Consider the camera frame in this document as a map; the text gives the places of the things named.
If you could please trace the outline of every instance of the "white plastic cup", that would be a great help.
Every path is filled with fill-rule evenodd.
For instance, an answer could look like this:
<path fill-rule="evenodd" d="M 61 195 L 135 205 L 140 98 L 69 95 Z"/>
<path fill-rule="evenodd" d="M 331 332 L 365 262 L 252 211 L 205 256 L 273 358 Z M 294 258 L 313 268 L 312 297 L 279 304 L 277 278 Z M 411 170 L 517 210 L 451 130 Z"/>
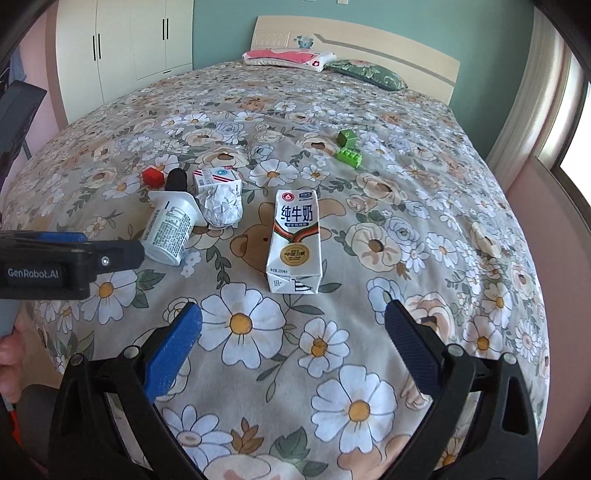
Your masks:
<path fill-rule="evenodd" d="M 183 259 L 193 226 L 207 226 L 207 222 L 190 193 L 153 191 L 148 196 L 155 208 L 142 237 L 145 254 L 176 267 Z"/>

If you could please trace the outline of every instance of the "teal wall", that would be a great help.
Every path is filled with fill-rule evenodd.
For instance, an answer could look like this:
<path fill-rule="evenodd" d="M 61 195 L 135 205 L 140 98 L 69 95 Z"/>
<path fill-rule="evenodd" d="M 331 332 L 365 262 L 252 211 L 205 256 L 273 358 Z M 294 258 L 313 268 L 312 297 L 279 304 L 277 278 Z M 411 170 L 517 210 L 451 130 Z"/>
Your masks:
<path fill-rule="evenodd" d="M 302 15 L 387 30 L 461 62 L 451 107 L 486 158 L 525 69 L 534 21 L 531 0 L 195 0 L 195 68 L 239 59 L 258 15 Z"/>

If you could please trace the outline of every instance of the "gold medallion on carton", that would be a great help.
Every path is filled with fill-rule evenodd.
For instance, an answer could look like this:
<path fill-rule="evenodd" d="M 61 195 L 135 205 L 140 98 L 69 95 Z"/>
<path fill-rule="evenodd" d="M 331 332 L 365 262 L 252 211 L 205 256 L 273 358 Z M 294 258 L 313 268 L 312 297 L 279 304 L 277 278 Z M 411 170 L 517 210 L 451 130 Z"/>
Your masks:
<path fill-rule="evenodd" d="M 280 258 L 288 267 L 299 267 L 310 258 L 310 250 L 304 244 L 289 244 L 281 250 Z"/>

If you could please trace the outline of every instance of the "nutrition label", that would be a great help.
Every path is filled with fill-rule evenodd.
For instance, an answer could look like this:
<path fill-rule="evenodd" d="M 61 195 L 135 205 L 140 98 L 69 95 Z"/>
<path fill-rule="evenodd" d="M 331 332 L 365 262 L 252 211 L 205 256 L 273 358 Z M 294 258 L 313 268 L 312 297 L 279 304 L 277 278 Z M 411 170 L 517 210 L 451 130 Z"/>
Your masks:
<path fill-rule="evenodd" d="M 179 208 L 172 207 L 166 210 L 164 221 L 156 232 L 153 244 L 175 257 L 180 257 L 192 226 L 189 215 Z"/>

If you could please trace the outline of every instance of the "pink pillow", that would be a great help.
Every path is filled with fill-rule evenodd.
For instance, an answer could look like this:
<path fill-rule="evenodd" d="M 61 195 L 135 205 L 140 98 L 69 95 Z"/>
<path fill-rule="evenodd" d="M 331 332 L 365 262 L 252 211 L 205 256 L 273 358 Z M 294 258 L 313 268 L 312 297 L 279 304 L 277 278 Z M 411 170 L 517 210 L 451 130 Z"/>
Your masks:
<path fill-rule="evenodd" d="M 313 52 L 303 48 L 266 48 L 247 51 L 247 65 L 272 65 L 322 72 L 324 65 L 336 59 L 331 52 Z"/>

